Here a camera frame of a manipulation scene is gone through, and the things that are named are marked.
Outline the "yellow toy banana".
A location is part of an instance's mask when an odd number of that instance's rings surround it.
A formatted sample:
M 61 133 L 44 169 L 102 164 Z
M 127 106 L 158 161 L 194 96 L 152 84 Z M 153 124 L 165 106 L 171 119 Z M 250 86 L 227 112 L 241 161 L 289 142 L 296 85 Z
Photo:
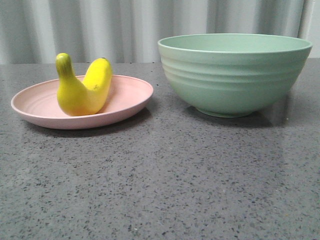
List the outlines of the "yellow toy banana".
M 111 86 L 113 70 L 106 58 L 94 60 L 79 80 L 73 70 L 72 59 L 67 53 L 56 56 L 55 66 L 59 77 L 57 101 L 69 116 L 96 114 L 104 106 Z

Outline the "green ribbed bowl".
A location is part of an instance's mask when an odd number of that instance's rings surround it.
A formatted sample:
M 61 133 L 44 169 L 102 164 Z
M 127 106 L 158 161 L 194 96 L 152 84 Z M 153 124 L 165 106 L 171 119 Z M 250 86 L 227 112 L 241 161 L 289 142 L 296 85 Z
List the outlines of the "green ribbed bowl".
M 176 94 L 198 111 L 223 118 L 246 116 L 283 98 L 312 46 L 301 38 L 247 33 L 179 35 L 158 42 Z

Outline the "pink plate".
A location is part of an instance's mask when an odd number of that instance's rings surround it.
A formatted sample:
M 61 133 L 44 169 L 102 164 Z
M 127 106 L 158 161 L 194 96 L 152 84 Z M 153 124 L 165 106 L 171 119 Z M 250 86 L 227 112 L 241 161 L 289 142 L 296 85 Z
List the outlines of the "pink plate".
M 11 107 L 24 120 L 34 125 L 58 129 L 81 130 L 111 125 L 141 111 L 154 89 L 146 81 L 125 75 L 114 75 L 106 104 L 96 114 L 68 116 L 58 105 L 58 79 L 27 87 L 11 100 Z

